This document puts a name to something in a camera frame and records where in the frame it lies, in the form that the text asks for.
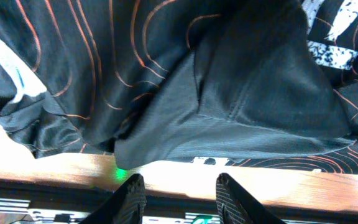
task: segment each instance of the wooden table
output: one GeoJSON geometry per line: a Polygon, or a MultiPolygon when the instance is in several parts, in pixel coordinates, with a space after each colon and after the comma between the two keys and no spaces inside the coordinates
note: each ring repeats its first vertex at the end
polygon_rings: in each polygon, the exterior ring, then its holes
{"type": "Polygon", "coordinates": [[[227,172],[265,205],[358,213],[358,175],[295,170],[217,167],[154,162],[128,172],[114,156],[59,154],[35,160],[0,127],[0,179],[89,188],[116,189],[141,173],[152,195],[214,200],[218,174],[227,172]]]}

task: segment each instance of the black garment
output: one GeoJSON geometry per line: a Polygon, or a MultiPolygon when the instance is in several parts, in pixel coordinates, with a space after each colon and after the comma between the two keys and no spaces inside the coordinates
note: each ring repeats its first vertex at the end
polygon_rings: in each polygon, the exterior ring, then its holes
{"type": "MultiPolygon", "coordinates": [[[[329,22],[331,2],[318,14],[329,22]]],[[[8,114],[3,93],[0,123],[35,157],[114,149],[123,169],[347,147],[358,158],[358,58],[343,76],[318,66],[306,45],[324,41],[318,26],[308,37],[296,0],[0,1],[0,38],[47,87],[8,114]]],[[[356,33],[336,43],[358,50],[356,33]]]]}

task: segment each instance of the black fabric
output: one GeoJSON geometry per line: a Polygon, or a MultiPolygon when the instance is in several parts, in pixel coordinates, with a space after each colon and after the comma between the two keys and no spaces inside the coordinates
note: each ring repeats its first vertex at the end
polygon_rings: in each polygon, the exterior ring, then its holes
{"type": "MultiPolygon", "coordinates": [[[[341,3],[317,16],[332,24],[341,3]]],[[[306,40],[332,45],[329,27],[306,30],[296,0],[0,1],[1,40],[47,87],[10,105],[0,66],[0,124],[35,157],[358,174],[358,57],[352,70],[317,66],[306,40]]],[[[358,18],[336,43],[358,51],[358,18]]]]}

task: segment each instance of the light wood surface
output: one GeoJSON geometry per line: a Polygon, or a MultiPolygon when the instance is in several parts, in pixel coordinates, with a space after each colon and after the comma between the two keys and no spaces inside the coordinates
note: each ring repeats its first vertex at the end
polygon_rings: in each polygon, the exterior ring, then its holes
{"type": "Polygon", "coordinates": [[[87,154],[59,154],[35,160],[0,127],[0,179],[116,189],[136,172],[144,176],[152,195],[214,200],[216,177],[227,172],[265,205],[358,213],[358,175],[165,161],[125,172],[117,169],[114,156],[87,154]]]}

